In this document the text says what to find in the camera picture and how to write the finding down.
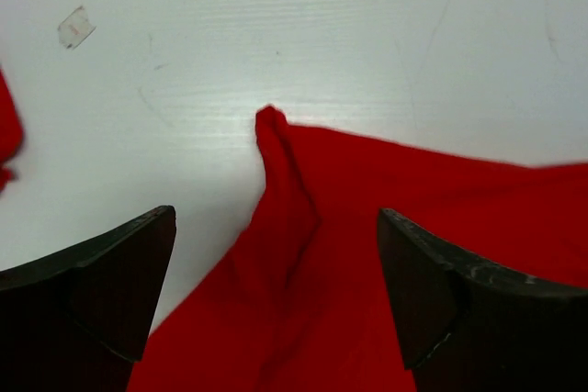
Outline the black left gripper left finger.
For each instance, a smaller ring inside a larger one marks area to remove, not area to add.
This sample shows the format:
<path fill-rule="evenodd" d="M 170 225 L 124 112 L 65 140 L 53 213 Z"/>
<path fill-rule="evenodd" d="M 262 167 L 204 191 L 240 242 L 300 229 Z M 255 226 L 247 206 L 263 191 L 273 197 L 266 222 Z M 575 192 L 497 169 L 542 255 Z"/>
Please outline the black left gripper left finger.
<path fill-rule="evenodd" d="M 175 209 L 1 273 L 4 391 L 124 391 L 175 243 Z"/>

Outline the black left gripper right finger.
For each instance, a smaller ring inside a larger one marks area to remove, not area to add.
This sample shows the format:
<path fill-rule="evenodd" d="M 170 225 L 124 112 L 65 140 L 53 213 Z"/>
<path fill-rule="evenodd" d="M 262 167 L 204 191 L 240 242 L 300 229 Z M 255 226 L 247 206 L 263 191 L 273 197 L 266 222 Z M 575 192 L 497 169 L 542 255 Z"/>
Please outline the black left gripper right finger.
<path fill-rule="evenodd" d="M 584 391 L 587 292 L 517 272 L 379 212 L 378 251 L 419 391 Z"/>

